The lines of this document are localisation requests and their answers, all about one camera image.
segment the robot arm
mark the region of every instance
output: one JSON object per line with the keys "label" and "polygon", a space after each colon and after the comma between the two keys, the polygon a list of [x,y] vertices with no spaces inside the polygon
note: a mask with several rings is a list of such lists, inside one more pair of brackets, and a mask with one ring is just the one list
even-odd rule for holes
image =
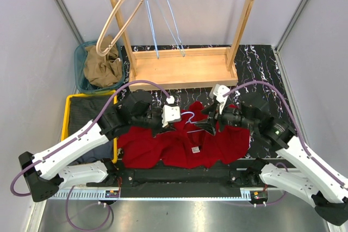
{"label": "robot arm", "polygon": [[[247,169],[248,180],[261,180],[287,191],[315,208],[325,220],[335,225],[342,225],[348,220],[348,179],[324,162],[307,145],[308,153],[296,137],[296,131],[285,121],[270,115],[268,102],[256,93],[247,93],[240,97],[241,107],[226,106],[226,86],[217,85],[210,97],[214,103],[202,110],[208,118],[197,122],[196,126],[215,135],[216,126],[223,131],[225,126],[242,127],[254,132],[258,142],[270,147],[296,166],[305,178],[288,173],[262,159],[256,159]],[[342,181],[344,186],[331,177]]]}
{"label": "robot arm", "polygon": [[113,184],[116,168],[109,159],[77,166],[68,164],[91,149],[127,133],[132,126],[151,128],[153,136],[172,130],[170,123],[181,120],[180,108],[174,105],[174,98],[167,99],[168,105],[163,108],[152,110],[151,102],[150,93],[142,90],[133,92],[107,109],[93,126],[89,121],[79,131],[43,152],[21,154],[18,158],[22,169],[40,161],[24,173],[33,201],[43,201],[59,189],[72,185]]}

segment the red cloth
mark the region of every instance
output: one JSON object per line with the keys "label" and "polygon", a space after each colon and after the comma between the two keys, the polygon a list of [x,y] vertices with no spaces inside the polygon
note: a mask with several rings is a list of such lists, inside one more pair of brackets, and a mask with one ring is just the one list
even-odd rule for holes
{"label": "red cloth", "polygon": [[[193,103],[189,111],[195,113],[191,121],[207,118],[201,110],[200,102]],[[212,167],[218,160],[224,164],[243,157],[249,148],[249,131],[242,128],[226,126],[224,131],[215,136],[199,130],[193,124],[186,124],[191,114],[182,116],[174,124],[176,131],[158,134],[155,138],[150,129],[132,127],[127,134],[119,137],[117,147],[123,148],[123,163],[126,168],[151,168],[162,159],[167,166],[194,168]],[[199,147],[200,152],[193,153],[192,148]]]}

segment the clothes hanger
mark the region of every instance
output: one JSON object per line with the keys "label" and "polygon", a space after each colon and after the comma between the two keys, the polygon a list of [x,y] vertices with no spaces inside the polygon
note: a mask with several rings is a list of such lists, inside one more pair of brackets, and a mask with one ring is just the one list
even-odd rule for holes
{"label": "clothes hanger", "polygon": [[154,49],[156,50],[157,59],[159,59],[159,53],[158,53],[158,47],[157,47],[157,41],[156,41],[156,34],[155,34],[154,28],[153,28],[152,16],[151,16],[150,5],[148,4],[148,0],[145,0],[145,5],[146,5],[148,21],[150,22],[150,28],[151,28],[152,38],[153,38]]}
{"label": "clothes hanger", "polygon": [[138,5],[135,7],[133,13],[130,15],[129,19],[125,22],[125,24],[123,25],[122,28],[120,28],[119,33],[114,37],[114,39],[111,41],[111,43],[109,44],[109,46],[105,49],[105,50],[101,50],[101,44],[102,41],[104,40],[105,34],[107,32],[107,30],[109,29],[111,22],[113,20],[113,18],[115,17],[117,11],[119,10],[119,8],[121,7],[121,5],[125,2],[125,0],[119,0],[115,7],[113,8],[107,22],[104,25],[104,28],[99,36],[99,39],[97,41],[97,45],[96,45],[96,51],[97,54],[100,56],[105,56],[109,53],[109,51],[111,50],[111,48],[116,44],[116,41],[121,37],[121,35],[123,34],[123,32],[127,29],[129,23],[131,22],[132,18],[134,17],[135,13],[139,10],[141,4],[144,2],[144,0],[140,0],[140,2],[138,3]]}
{"label": "clothes hanger", "polygon": [[170,13],[171,13],[171,15],[172,15],[172,18],[173,18],[173,22],[174,22],[174,26],[175,26],[175,30],[176,30],[176,36],[177,36],[177,39],[178,39],[178,40],[175,38],[175,36],[174,36],[172,30],[170,29],[170,26],[169,26],[169,24],[168,24],[167,19],[165,18],[163,9],[162,9],[161,5],[159,4],[159,1],[158,1],[158,0],[155,0],[156,5],[158,6],[159,10],[161,11],[162,17],[164,18],[164,21],[165,21],[165,23],[167,24],[167,27],[168,27],[168,29],[169,29],[169,31],[170,31],[170,33],[171,33],[171,35],[172,35],[172,37],[173,37],[175,43],[176,43],[177,49],[179,49],[181,55],[182,55],[183,57],[185,57],[185,50],[184,50],[183,44],[182,44],[182,42],[181,42],[181,39],[180,39],[180,37],[179,37],[179,31],[178,31],[178,27],[177,27],[177,25],[176,25],[176,21],[175,21],[175,18],[174,18],[173,10],[172,10],[172,8],[171,8],[171,5],[170,5],[170,3],[169,3],[169,0],[166,0],[166,1],[167,1],[167,4],[168,4]]}
{"label": "clothes hanger", "polygon": [[[185,122],[185,124],[188,124],[188,123],[191,123],[191,124],[194,124],[196,122],[192,122],[191,120],[195,117],[195,113],[192,112],[192,111],[185,111],[185,112],[182,112],[181,115],[185,115],[185,114],[192,114],[192,116]],[[203,129],[201,130],[191,130],[191,131],[188,131],[187,133],[196,133],[197,131],[202,131]]]}

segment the metal floor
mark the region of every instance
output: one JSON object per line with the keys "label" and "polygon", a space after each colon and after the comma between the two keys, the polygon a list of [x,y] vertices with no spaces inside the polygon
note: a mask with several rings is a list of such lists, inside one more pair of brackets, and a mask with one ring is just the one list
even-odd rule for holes
{"label": "metal floor", "polygon": [[[269,202],[279,198],[270,191]],[[69,215],[91,201],[72,200]],[[39,232],[76,231],[66,222],[64,200],[48,200]],[[328,232],[326,222],[307,203],[287,195],[279,204],[269,207],[231,206],[225,202],[137,202],[119,201],[112,205],[113,222],[100,231],[113,232]],[[84,229],[101,224],[107,211],[93,206],[72,219]]]}

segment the beige cloth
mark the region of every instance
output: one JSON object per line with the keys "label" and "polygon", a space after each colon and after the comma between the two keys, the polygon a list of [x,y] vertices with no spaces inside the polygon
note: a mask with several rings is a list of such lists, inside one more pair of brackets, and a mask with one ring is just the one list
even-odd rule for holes
{"label": "beige cloth", "polygon": [[[113,37],[108,35],[101,44],[101,50],[105,50]],[[98,87],[112,86],[118,83],[122,78],[122,61],[117,59],[119,52],[116,46],[113,46],[110,52],[101,57],[97,54],[96,46],[86,47],[88,55],[85,61],[83,72],[86,79]]]}

